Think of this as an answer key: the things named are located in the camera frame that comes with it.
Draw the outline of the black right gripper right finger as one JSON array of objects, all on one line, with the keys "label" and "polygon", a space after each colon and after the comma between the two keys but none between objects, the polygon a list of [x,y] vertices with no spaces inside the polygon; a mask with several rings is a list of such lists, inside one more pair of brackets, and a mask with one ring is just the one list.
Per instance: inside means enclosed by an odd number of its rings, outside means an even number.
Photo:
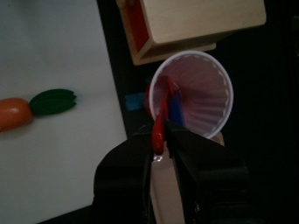
[{"label": "black right gripper right finger", "polygon": [[248,171],[220,144],[166,124],[166,140],[178,174],[186,224],[252,224]]}]

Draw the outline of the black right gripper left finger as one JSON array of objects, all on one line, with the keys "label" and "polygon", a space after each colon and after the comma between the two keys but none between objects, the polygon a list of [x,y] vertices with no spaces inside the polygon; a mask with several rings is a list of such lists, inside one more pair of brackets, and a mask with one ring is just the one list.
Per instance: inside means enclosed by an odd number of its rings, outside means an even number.
[{"label": "black right gripper left finger", "polygon": [[134,135],[104,156],[94,181],[92,224],[150,224],[151,136]]}]

